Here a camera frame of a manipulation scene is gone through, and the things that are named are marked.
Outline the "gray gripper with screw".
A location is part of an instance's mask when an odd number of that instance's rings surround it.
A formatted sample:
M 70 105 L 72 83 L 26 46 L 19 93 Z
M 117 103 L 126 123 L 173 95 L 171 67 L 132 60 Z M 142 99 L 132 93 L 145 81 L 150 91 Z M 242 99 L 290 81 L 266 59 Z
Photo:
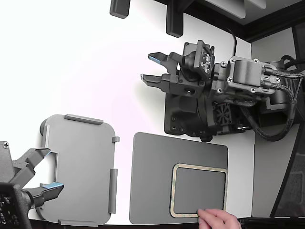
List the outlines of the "gray gripper with screw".
M 34 176 L 34 168 L 50 152 L 49 148 L 31 148 L 19 159 L 12 162 L 9 143 L 0 142 L 0 181 L 7 183 L 13 178 L 15 184 L 27 184 Z M 36 188 L 22 190 L 27 209 L 39 208 L 49 200 L 56 199 L 64 188 L 64 184 L 53 182 Z

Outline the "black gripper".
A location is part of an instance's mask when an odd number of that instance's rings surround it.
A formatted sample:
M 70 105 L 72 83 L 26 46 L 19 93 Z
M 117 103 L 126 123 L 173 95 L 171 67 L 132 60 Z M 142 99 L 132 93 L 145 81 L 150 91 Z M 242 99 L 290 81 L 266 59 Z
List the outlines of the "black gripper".
M 170 55 L 162 52 L 148 54 L 148 59 L 165 67 L 167 72 L 178 72 L 176 76 L 162 74 L 161 76 L 141 74 L 141 80 L 150 87 L 159 88 L 164 93 L 200 98 L 202 95 L 212 98 L 224 93 L 224 83 L 221 82 L 226 75 L 227 63 L 216 63 L 212 69 L 212 75 L 204 81 L 195 72 L 183 67 L 177 71 L 178 61 Z

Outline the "bare human hand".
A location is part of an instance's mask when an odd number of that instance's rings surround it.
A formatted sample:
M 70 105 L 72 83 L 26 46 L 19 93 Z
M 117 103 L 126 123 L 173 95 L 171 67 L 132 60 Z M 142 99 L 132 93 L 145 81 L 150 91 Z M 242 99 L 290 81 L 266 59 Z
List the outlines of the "bare human hand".
M 237 217 L 220 209 L 198 209 L 199 229 L 241 229 Z

